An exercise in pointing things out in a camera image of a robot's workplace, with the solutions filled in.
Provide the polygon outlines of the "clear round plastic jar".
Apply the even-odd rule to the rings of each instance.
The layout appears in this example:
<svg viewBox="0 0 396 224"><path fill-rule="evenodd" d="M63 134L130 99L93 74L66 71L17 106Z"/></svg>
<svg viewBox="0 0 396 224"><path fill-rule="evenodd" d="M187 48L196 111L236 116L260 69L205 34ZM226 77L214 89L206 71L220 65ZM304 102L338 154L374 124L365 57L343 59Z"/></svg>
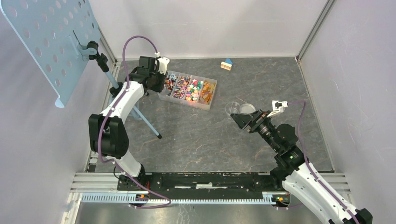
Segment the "clear round plastic jar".
<svg viewBox="0 0 396 224"><path fill-rule="evenodd" d="M228 116L230 116L231 114L235 113L235 114L239 114L240 113L240 104L237 102L231 102L228 103L225 106L225 112Z"/></svg>

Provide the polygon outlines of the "round jar lid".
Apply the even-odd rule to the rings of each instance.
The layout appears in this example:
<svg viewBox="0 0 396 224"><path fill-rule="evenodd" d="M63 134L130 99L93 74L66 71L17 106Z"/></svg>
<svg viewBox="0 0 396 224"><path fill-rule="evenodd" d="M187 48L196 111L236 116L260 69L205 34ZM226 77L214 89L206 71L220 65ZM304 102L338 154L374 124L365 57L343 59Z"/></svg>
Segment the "round jar lid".
<svg viewBox="0 0 396 224"><path fill-rule="evenodd" d="M256 111L256 108L249 103L244 103L242 105L240 105L240 113L243 114L250 114Z"/></svg>

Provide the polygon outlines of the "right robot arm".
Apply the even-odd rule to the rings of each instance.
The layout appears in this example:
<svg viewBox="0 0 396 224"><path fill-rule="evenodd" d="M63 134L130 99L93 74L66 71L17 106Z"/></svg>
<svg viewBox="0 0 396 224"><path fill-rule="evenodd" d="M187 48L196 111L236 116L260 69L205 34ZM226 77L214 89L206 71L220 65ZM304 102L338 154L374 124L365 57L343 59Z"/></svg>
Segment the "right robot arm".
<svg viewBox="0 0 396 224"><path fill-rule="evenodd" d="M323 224L371 224L372 214L358 209L338 193L313 167L297 146L295 128L289 124L275 126L269 112L232 113L241 130L259 134L276 152L277 167L270 172L270 185L286 190L306 206Z"/></svg>

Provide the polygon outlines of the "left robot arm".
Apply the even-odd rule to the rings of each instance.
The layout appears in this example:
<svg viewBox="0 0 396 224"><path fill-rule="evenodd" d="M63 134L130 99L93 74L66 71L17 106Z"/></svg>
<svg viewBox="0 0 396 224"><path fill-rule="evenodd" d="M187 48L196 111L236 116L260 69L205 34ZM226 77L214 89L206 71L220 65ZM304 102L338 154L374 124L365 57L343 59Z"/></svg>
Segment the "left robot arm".
<svg viewBox="0 0 396 224"><path fill-rule="evenodd" d="M100 114L92 114L88 119L91 150L98 153L103 163L113 163L135 190L147 184L144 166L129 152L129 138L125 122L135 104L147 90L162 92L168 74L170 59L141 56L139 64L127 73L125 82L111 104Z"/></svg>

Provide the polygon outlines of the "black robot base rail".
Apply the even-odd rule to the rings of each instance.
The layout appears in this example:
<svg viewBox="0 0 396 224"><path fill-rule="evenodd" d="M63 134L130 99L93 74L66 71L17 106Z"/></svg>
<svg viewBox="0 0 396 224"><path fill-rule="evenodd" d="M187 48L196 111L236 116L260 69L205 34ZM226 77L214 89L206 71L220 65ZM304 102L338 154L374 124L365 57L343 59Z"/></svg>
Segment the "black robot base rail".
<svg viewBox="0 0 396 224"><path fill-rule="evenodd" d="M271 201L290 201L291 193L269 173L264 172L153 172L133 182L118 176L118 191L137 191L139 199L241 200L261 199L271 194Z"/></svg>

